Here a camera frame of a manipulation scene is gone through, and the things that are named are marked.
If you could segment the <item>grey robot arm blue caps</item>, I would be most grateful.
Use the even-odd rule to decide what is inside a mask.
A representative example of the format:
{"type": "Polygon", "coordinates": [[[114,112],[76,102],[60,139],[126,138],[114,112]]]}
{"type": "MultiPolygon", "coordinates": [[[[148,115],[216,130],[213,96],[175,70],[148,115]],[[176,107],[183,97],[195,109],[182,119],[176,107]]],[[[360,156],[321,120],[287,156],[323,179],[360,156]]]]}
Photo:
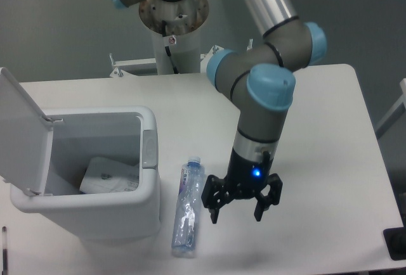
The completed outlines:
{"type": "MultiPolygon", "coordinates": [[[[294,72],[321,60],[327,51],[324,31],[316,23],[302,22],[290,0],[244,1],[262,44],[243,53],[218,51],[206,68],[211,84],[240,112],[226,176],[210,175],[202,191],[202,204],[212,222],[234,200],[255,198],[257,221],[279,203],[282,181],[270,169],[293,101],[294,72]]],[[[112,2],[118,8],[138,5],[144,25],[158,36],[154,51],[160,74],[196,71],[200,56],[183,38],[191,37],[206,21],[206,0],[112,2]]]]}

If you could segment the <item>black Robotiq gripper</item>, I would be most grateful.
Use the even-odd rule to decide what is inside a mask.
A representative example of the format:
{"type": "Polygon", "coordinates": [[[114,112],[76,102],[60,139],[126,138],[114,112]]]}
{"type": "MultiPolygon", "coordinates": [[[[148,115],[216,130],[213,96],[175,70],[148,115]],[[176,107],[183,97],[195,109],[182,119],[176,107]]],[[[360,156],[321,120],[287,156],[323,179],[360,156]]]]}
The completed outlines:
{"type": "Polygon", "coordinates": [[[233,149],[225,178],[209,175],[202,191],[202,204],[209,210],[212,223],[217,223],[220,208],[233,200],[256,198],[254,218],[257,221],[271,205],[278,205],[283,182],[277,173],[269,176],[271,165],[269,151],[262,152],[257,162],[245,159],[233,149]],[[267,195],[263,195],[266,186],[270,189],[267,195]]]}

